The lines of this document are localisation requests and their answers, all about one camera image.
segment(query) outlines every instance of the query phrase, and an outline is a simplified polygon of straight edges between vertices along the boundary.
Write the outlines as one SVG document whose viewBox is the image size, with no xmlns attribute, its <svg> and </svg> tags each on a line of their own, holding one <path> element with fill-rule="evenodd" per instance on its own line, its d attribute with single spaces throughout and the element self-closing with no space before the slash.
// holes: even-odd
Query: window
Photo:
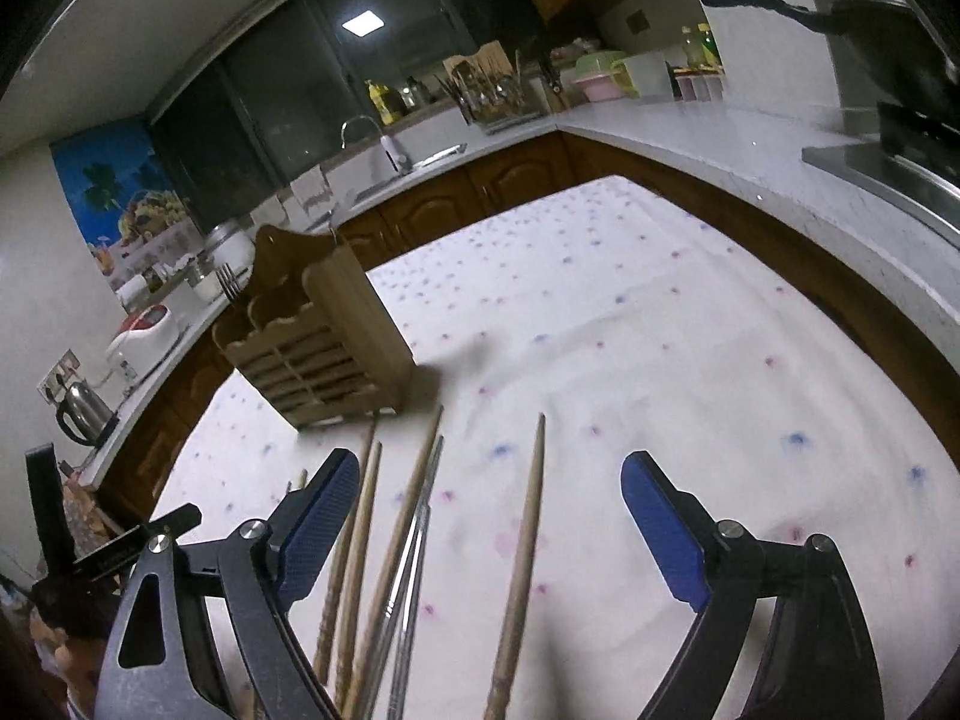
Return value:
<svg viewBox="0 0 960 720">
<path fill-rule="evenodd" d="M 459 17 L 448 11 L 443 0 L 313 1 L 344 61 L 360 80 L 398 87 L 407 76 L 429 79 L 446 57 L 476 50 L 472 38 L 458 25 Z M 381 28 L 361 36 L 344 26 L 368 11 L 382 20 Z"/>
<path fill-rule="evenodd" d="M 340 126 L 361 113 L 303 0 L 291 0 L 223 54 L 232 86 L 284 181 L 340 148 Z"/>
<path fill-rule="evenodd" d="M 174 100 L 151 131 L 176 190 L 208 232 L 278 189 L 248 138 L 216 63 Z"/>
</svg>

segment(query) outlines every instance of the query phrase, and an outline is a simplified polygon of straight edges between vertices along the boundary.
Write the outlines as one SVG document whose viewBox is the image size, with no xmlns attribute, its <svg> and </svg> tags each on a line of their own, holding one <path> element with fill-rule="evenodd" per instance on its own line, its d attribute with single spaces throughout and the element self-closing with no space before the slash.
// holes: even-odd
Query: black clamp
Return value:
<svg viewBox="0 0 960 720">
<path fill-rule="evenodd" d="M 182 536 L 200 524 L 200 510 L 184 504 L 166 517 L 137 525 L 89 555 L 76 559 L 76 546 L 66 524 L 64 491 L 51 443 L 26 454 L 27 483 L 37 522 L 46 576 L 34 584 L 30 599 L 50 628 L 83 640 L 109 636 L 120 598 L 115 575 L 139 557 L 154 536 Z"/>
<path fill-rule="evenodd" d="M 240 654 L 272 720 L 339 720 L 287 622 L 305 598 L 360 487 L 356 457 L 335 449 L 303 490 L 267 519 L 220 541 L 180 546 L 159 535 L 128 580 L 110 635 L 97 720 L 235 716 L 205 598 L 227 602 Z"/>
<path fill-rule="evenodd" d="M 697 617 L 641 720 L 709 720 L 747 637 L 758 598 L 776 608 L 741 720 L 880 720 L 880 674 L 840 552 L 759 541 L 681 493 L 646 452 L 627 457 L 623 499 L 673 596 Z"/>
</svg>

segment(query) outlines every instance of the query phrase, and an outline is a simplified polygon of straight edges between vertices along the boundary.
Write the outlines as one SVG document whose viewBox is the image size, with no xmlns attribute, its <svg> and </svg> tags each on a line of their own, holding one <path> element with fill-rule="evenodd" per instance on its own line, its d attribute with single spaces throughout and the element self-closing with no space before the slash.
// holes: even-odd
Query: table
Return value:
<svg viewBox="0 0 960 720">
<path fill-rule="evenodd" d="M 888 717 L 928 692 L 960 642 L 950 591 L 960 586 L 960 475 L 872 361 L 750 254 L 613 177 L 370 276 L 421 366 L 419 386 L 435 386 L 446 408 L 409 717 L 482 715 L 541 411 L 544 509 L 510 717 L 636 717 L 693 620 L 621 500 L 620 464 L 636 449 L 757 538 L 831 535 L 871 630 Z M 361 628 L 424 436 L 430 407 L 414 401 L 377 429 L 384 455 Z M 222 538 L 270 514 L 287 481 L 333 447 L 358 452 L 366 427 L 297 434 L 234 373 L 157 514 L 193 501 L 203 525 L 184 541 Z M 290 613 L 309 656 L 325 577 Z M 717 717 L 742 707 L 771 612 L 758 605 Z M 222 605 L 211 603 L 211 623 L 241 691 Z"/>
</svg>

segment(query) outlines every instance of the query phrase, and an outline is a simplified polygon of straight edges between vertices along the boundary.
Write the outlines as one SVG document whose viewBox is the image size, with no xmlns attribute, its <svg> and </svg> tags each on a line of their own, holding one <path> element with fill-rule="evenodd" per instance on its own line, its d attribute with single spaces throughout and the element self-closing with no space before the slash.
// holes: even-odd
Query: pink container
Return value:
<svg viewBox="0 0 960 720">
<path fill-rule="evenodd" d="M 626 96 L 614 80 L 615 75 L 615 73 L 591 73 L 589 76 L 573 79 L 573 82 L 584 90 L 584 94 L 591 103 L 603 103 L 605 100 L 617 100 Z"/>
</svg>

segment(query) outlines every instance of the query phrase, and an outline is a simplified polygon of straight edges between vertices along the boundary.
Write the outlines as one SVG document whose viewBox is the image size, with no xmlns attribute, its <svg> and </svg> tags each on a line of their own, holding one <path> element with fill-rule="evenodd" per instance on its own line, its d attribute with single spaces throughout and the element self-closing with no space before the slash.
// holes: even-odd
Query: metal screw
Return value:
<svg viewBox="0 0 960 720">
<path fill-rule="evenodd" d="M 810 538 L 810 542 L 817 552 L 832 552 L 836 549 L 836 544 L 833 543 L 833 539 L 829 536 L 824 536 L 822 533 L 815 533 Z"/>
<path fill-rule="evenodd" d="M 240 526 L 240 538 L 260 538 L 267 530 L 267 523 L 262 519 L 248 519 Z"/>
<path fill-rule="evenodd" d="M 736 519 L 721 519 L 717 523 L 717 530 L 723 538 L 740 538 L 746 533 L 743 526 Z"/>
<path fill-rule="evenodd" d="M 157 533 L 147 544 L 147 548 L 155 555 L 160 555 L 168 546 L 170 546 L 170 536 L 166 533 Z"/>
</svg>

